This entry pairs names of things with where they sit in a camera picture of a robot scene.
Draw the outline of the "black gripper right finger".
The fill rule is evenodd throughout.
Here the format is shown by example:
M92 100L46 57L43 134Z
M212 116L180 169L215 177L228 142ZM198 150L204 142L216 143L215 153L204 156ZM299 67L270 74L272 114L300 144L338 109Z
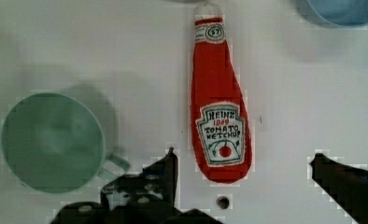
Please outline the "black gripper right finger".
M312 179L359 224L368 224L368 171L316 153Z

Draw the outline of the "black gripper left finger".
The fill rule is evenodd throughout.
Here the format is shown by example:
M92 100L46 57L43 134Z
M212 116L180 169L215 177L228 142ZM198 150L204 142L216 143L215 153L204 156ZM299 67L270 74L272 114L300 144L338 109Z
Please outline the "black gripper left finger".
M138 175L102 187L100 201L70 203L50 224L223 224L210 215L175 208L178 158L172 148Z

